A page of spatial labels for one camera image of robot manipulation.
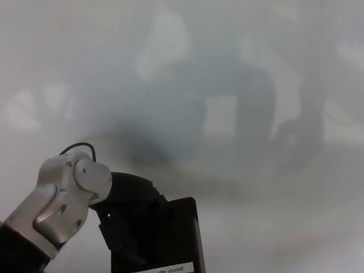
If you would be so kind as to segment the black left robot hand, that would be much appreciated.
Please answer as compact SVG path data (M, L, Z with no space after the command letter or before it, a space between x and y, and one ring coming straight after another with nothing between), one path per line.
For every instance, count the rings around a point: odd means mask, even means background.
M90 208L111 252L111 272L135 272L151 260L154 225L167 218L168 201L145 178L122 172L111 178L107 198Z

